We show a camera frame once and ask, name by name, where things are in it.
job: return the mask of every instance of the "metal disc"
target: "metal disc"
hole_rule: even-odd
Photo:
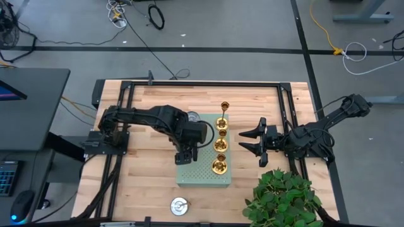
[[[189,111],[187,114],[188,114],[188,120],[191,122],[197,122],[201,120],[201,117],[197,112]]]
[[[188,202],[184,198],[177,197],[172,200],[170,208],[173,215],[182,216],[188,211]]]

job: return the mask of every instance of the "keyboard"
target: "keyboard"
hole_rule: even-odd
[[[19,161],[0,161],[0,197],[12,196]]]

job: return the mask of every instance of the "green box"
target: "green box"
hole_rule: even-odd
[[[218,130],[215,122],[221,114],[200,114],[201,120],[209,122],[215,131],[215,137],[211,144],[198,151],[198,160],[190,164],[177,166],[177,184],[180,187],[228,187],[232,183],[232,159],[230,152],[230,130],[227,129],[225,137],[229,147],[223,154],[226,156],[227,171],[222,174],[216,174],[211,169],[213,161],[216,159],[219,152],[213,149],[213,143],[219,138]],[[229,116],[225,114],[225,118],[230,122]],[[211,138],[211,129],[208,127],[206,141]]]

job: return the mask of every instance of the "wooden table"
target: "wooden table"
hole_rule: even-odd
[[[110,105],[116,105],[120,80],[107,80],[97,112],[97,121]],[[291,83],[292,94],[299,124],[316,121],[307,83]],[[285,106],[288,110],[286,94]],[[257,140],[240,137],[242,131],[255,128],[260,117],[267,124],[275,124],[283,132],[278,94],[274,88],[219,87],[219,86],[136,86],[132,107],[151,108],[155,105],[172,105],[183,111],[201,114],[220,113],[220,104],[230,103],[226,112],[230,122],[230,147],[232,152],[232,183],[226,189],[182,188],[175,183],[175,148],[167,136],[151,127],[133,125],[128,154],[124,156],[113,220],[250,223],[243,217],[244,199],[252,199],[253,188],[261,174],[281,168],[289,171],[283,152],[268,151],[269,163],[258,166],[258,159],[238,145],[238,142],[257,143]],[[77,216],[98,192],[104,169],[105,156],[98,155],[89,161],[83,174],[74,204],[72,216]],[[338,219],[331,180],[325,161],[306,158],[307,172],[312,187],[323,202],[329,215]],[[171,200],[184,197],[190,202],[187,214],[174,216],[170,211]],[[103,216],[106,215],[109,194],[104,199]]]

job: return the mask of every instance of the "potted plant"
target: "potted plant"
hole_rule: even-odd
[[[316,221],[320,199],[310,188],[311,182],[280,169],[262,174],[254,188],[254,199],[246,199],[242,211],[252,221],[251,227],[322,227]]]

